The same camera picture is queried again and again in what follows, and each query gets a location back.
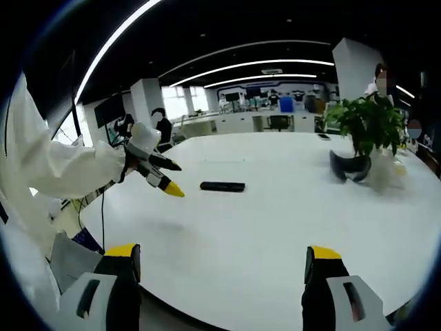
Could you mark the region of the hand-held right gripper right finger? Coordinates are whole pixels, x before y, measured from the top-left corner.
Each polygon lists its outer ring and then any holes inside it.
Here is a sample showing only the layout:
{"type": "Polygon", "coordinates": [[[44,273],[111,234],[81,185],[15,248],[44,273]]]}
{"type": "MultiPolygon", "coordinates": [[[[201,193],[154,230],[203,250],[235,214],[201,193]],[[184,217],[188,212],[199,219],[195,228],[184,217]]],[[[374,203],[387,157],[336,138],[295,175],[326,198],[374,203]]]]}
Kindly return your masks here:
{"type": "Polygon", "coordinates": [[[380,297],[330,248],[309,246],[301,298],[303,330],[390,330],[380,297]]]}

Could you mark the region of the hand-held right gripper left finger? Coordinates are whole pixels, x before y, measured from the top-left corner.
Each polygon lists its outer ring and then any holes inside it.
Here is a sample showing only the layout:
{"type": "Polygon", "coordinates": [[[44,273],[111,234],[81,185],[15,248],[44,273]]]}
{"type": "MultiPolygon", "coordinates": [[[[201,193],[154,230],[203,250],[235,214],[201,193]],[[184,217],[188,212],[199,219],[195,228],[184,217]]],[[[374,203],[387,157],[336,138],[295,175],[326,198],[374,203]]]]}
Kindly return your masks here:
{"type": "Polygon", "coordinates": [[[103,255],[77,243],[57,244],[51,269],[61,293],[55,330],[139,330],[141,246],[103,255]]]}

